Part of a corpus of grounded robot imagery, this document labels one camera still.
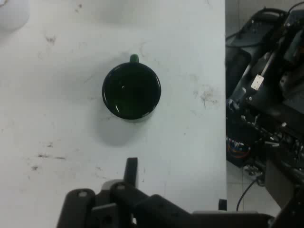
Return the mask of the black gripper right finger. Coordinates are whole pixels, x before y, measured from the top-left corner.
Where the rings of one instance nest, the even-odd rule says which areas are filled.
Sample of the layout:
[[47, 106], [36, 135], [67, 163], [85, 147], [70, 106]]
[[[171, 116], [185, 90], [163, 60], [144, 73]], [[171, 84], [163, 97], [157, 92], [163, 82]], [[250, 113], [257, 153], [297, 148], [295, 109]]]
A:
[[136, 188], [137, 158], [128, 158], [123, 180], [111, 187], [111, 199], [133, 215], [139, 228], [190, 228], [193, 216], [160, 195], [148, 196]]

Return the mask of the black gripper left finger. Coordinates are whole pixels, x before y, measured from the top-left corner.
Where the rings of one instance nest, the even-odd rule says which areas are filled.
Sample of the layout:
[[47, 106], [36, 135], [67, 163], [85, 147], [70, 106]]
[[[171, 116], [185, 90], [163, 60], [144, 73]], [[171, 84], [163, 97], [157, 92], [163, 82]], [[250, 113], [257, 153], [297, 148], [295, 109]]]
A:
[[64, 200], [58, 228], [117, 228], [118, 207], [110, 200], [110, 191], [96, 194], [91, 189], [70, 191]]

